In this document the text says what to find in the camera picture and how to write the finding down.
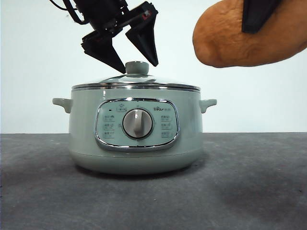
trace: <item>pot handle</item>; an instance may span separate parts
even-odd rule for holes
[[[52,103],[62,106],[66,113],[71,113],[71,107],[72,107],[72,99],[65,99],[65,98],[53,98]]]
[[[216,99],[200,100],[199,104],[201,108],[201,113],[204,114],[208,107],[217,104],[217,100]]]

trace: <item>dial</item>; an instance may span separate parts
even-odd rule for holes
[[[142,109],[129,111],[123,119],[123,128],[132,138],[143,138],[150,133],[153,120],[148,112]]]

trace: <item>lid knob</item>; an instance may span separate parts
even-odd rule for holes
[[[147,75],[149,71],[149,65],[147,62],[142,61],[130,61],[126,63],[127,74],[144,74]]]

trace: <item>pot base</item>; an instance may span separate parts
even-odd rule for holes
[[[185,168],[197,160],[202,149],[177,155],[159,157],[102,157],[70,151],[79,166],[101,173],[138,175],[154,174]]]

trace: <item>pot lid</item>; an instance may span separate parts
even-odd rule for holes
[[[184,88],[200,91],[201,89],[196,86],[187,85],[182,82],[168,80],[165,78],[157,78],[152,75],[148,75],[149,65],[146,62],[131,61],[126,63],[126,74],[108,78],[96,83],[88,83],[75,85],[73,89],[91,88],[91,87],[125,87],[136,86],[142,89],[151,87],[164,87],[164,88]]]

